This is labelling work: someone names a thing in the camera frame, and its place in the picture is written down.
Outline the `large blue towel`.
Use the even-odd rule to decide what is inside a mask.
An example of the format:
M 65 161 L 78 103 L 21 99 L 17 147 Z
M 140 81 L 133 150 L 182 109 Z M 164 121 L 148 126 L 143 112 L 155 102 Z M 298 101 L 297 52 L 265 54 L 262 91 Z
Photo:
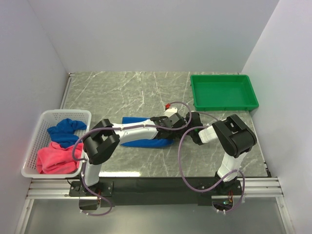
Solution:
M 146 117 L 123 117 L 122 124 L 139 123 L 148 120 Z M 171 146 L 174 143 L 172 139 L 140 139 L 123 143 L 125 147 L 137 148 L 164 148 Z

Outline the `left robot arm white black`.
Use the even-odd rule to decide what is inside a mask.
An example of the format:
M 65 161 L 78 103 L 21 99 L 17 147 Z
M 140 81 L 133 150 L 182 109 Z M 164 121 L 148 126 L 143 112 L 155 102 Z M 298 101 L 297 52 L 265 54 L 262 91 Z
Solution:
M 190 114 L 183 117 L 176 108 L 170 108 L 165 115 L 142 122 L 115 124 L 108 119 L 100 121 L 83 140 L 88 162 L 82 173 L 81 191 L 87 196 L 97 192 L 101 165 L 112 156 L 117 146 L 136 140 L 175 139 L 191 119 Z

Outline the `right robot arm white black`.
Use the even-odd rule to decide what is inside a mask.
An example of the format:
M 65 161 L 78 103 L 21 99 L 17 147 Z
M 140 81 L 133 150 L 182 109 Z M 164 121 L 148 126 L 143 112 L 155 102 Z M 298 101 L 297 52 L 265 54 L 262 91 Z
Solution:
M 206 144 L 215 139 L 219 140 L 225 152 L 221 166 L 215 174 L 216 182 L 207 189 L 196 189 L 192 187 L 184 177 L 180 163 L 182 142 L 186 135 L 190 135 L 198 144 Z M 230 191 L 240 174 L 243 159 L 249 151 L 257 144 L 254 132 L 243 122 L 238 115 L 234 114 L 224 120 L 214 122 L 211 126 L 194 126 L 183 135 L 178 148 L 179 171 L 186 185 L 196 192 L 208 192 L 216 190 L 217 193 L 225 195 Z

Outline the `pink towel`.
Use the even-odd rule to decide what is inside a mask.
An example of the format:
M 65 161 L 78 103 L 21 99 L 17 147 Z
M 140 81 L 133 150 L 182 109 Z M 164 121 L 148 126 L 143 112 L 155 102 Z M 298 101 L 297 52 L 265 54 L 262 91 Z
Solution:
M 62 148 L 56 142 L 37 152 L 36 169 L 39 174 L 71 174 L 78 169 L 78 161 L 72 158 L 73 145 Z

